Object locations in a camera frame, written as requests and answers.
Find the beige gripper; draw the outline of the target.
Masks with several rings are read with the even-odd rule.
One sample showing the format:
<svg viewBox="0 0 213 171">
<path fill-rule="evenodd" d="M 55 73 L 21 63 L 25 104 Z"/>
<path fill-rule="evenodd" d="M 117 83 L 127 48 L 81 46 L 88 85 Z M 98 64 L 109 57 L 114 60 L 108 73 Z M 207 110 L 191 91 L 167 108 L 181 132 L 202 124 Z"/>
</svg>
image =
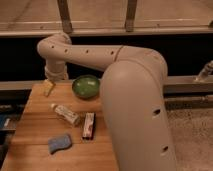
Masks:
<svg viewBox="0 0 213 171">
<path fill-rule="evenodd" d="M 63 69 L 59 72 L 53 72 L 48 67 L 45 67 L 45 76 L 47 78 L 43 82 L 45 97 L 48 97 L 51 94 L 51 91 L 54 89 L 55 84 L 53 82 L 69 79 L 67 66 L 64 66 Z"/>
</svg>

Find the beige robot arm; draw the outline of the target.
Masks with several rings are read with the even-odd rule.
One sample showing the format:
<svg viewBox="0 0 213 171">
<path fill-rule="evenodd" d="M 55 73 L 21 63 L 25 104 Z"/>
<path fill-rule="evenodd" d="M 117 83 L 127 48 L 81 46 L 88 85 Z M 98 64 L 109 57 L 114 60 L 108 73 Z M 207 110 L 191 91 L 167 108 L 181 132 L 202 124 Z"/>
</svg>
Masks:
<svg viewBox="0 0 213 171">
<path fill-rule="evenodd" d="M 163 97 L 168 69 L 149 48 L 124 45 L 73 45 L 59 33 L 37 44 L 45 75 L 61 80 L 66 64 L 103 72 L 100 99 L 119 171 L 177 171 Z"/>
</svg>

